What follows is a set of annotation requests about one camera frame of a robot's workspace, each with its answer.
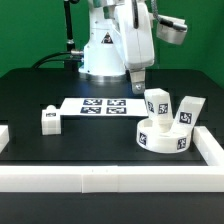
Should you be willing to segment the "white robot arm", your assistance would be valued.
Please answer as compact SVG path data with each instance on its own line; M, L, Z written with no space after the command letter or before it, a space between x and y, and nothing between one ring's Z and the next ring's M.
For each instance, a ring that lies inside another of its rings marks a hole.
M90 37L82 78L119 82L129 74L135 94L145 90L145 68L154 64L150 14L145 0L88 0Z

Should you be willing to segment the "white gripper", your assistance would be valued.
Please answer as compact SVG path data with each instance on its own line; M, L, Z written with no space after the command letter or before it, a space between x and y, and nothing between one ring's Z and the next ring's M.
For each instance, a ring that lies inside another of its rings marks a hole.
M149 12L144 1L124 0L114 12L114 45L130 71L132 91L145 91L145 70L154 63Z

